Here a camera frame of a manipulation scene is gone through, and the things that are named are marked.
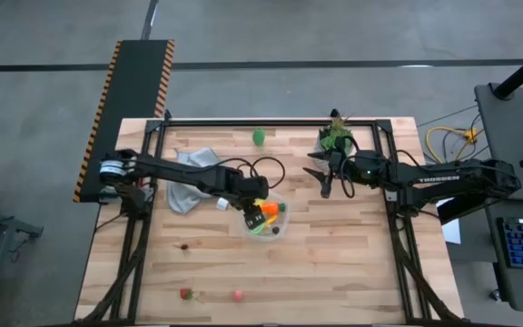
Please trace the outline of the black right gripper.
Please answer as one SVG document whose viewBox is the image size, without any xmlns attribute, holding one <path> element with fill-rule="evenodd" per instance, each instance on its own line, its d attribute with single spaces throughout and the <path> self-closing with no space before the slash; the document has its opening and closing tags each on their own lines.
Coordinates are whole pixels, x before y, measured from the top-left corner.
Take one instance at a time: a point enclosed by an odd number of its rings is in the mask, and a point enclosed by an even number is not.
<svg viewBox="0 0 523 327">
<path fill-rule="evenodd" d="M 326 136 L 317 141 L 317 146 L 308 156 L 324 162 L 334 172 L 334 176 L 343 182 L 352 182 L 369 187 L 381 187 L 386 168 L 386 158 L 374 151 L 359 150 L 351 155 L 352 136 Z M 311 168 L 303 170 L 318 180 L 321 185 L 321 197 L 329 199 L 331 195 L 332 174 L 325 174 Z"/>
</svg>

